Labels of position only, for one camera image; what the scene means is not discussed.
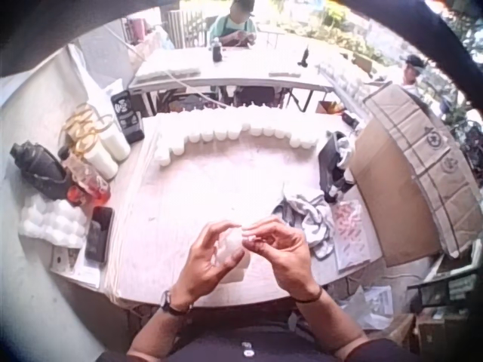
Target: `button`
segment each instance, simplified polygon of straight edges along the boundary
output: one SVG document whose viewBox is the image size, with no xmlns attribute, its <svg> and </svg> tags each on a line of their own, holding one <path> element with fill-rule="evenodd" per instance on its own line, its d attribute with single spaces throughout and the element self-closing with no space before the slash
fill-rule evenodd
<svg viewBox="0 0 483 362">
<path fill-rule="evenodd" d="M 253 352 L 251 349 L 247 349 L 243 351 L 243 355 L 247 358 L 252 358 L 255 355 L 255 352 Z"/>
</svg>

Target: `person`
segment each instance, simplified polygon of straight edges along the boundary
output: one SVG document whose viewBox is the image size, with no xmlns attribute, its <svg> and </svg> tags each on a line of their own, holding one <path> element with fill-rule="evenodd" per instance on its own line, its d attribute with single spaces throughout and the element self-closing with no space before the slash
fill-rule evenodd
<svg viewBox="0 0 483 362">
<path fill-rule="evenodd" d="M 250 18 L 254 0 L 233 0 L 229 14 L 218 17 L 210 28 L 210 43 L 219 38 L 224 47 L 247 47 L 255 44 L 257 27 Z"/>
<path fill-rule="evenodd" d="M 177 282 L 163 294 L 162 307 L 136 335 L 127 356 L 113 357 L 105 352 L 99 362 L 419 360 L 388 339 L 370 341 L 358 324 L 315 282 L 304 233 L 285 225 L 275 216 L 243 229 L 243 246 L 272 264 L 276 282 L 295 300 L 318 345 L 287 328 L 259 326 L 258 329 L 205 331 L 173 351 L 174 341 L 182 331 L 193 303 L 211 293 L 247 252 L 241 248 L 222 265 L 211 263 L 220 234 L 232 227 L 238 225 L 222 221 L 205 226 L 192 245 Z"/>
<path fill-rule="evenodd" d="M 415 54 L 411 54 L 405 59 L 405 65 L 402 69 L 390 67 L 386 75 L 376 77 L 375 82 L 370 84 L 379 85 L 382 81 L 391 81 L 393 84 L 399 84 L 414 96 L 420 97 L 420 92 L 417 89 L 417 78 L 424 70 L 424 66 L 421 58 Z"/>
</svg>

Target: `black bracelet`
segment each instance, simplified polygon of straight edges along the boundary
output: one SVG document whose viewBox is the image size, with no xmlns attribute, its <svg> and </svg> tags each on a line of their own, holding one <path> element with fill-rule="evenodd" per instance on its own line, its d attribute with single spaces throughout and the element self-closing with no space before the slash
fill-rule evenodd
<svg viewBox="0 0 483 362">
<path fill-rule="evenodd" d="M 324 292 L 324 288 L 320 287 L 320 291 L 317 293 L 317 297 L 315 298 L 312 298 L 310 300 L 299 300 L 299 299 L 295 299 L 294 297 L 292 297 L 292 299 L 296 302 L 296 303 L 299 303 L 299 304 L 309 304 L 309 303 L 314 303 L 314 302 L 317 302 L 320 297 L 322 296 L 322 293 Z"/>
</svg>

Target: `wrist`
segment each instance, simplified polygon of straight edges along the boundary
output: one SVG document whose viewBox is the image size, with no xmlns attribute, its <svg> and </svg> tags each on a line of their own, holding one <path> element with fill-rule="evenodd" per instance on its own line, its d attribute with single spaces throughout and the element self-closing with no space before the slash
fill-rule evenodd
<svg viewBox="0 0 483 362">
<path fill-rule="evenodd" d="M 312 279 L 297 291 L 290 293 L 291 297 L 299 302 L 315 301 L 321 295 L 321 287 Z"/>
<path fill-rule="evenodd" d="M 175 284 L 171 290 L 171 307 L 177 311 L 188 311 L 189 307 L 196 302 L 196 298 L 189 295 L 182 286 Z"/>
</svg>

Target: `person in teal shirt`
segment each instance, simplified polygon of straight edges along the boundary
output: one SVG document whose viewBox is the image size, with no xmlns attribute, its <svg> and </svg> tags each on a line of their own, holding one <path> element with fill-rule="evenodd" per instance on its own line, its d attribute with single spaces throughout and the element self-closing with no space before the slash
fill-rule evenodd
<svg viewBox="0 0 483 362">
<path fill-rule="evenodd" d="M 229 14 L 218 17 L 210 28 L 210 42 L 219 38 L 224 47 L 247 47 L 255 44 L 257 27 L 250 18 L 254 0 L 233 0 Z"/>
</svg>

